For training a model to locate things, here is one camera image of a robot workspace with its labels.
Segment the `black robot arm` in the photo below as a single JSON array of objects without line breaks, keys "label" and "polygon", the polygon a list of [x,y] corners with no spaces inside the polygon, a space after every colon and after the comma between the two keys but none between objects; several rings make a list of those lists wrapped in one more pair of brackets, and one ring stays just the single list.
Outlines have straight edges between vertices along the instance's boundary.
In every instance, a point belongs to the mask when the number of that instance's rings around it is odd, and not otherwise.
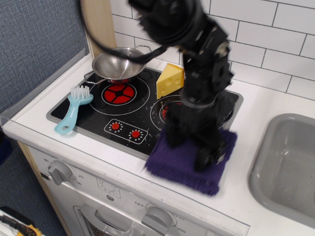
[{"label": "black robot arm", "polygon": [[226,149],[219,124],[234,107],[225,92],[233,76],[227,35],[197,0],[132,0],[130,5],[141,14],[140,23],[152,40],[176,46],[183,55],[182,102],[169,105],[165,132],[172,147],[186,138],[198,145],[194,167],[200,171]]}]

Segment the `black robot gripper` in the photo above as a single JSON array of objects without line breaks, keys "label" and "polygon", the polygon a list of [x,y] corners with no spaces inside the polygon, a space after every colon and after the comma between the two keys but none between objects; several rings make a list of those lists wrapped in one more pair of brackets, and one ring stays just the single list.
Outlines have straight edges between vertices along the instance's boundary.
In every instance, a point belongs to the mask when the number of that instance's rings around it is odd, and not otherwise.
[{"label": "black robot gripper", "polygon": [[190,139],[198,147],[194,169],[202,171],[224,158],[226,142],[217,125],[216,102],[194,104],[173,101],[166,105],[165,132],[168,144],[175,148]]}]

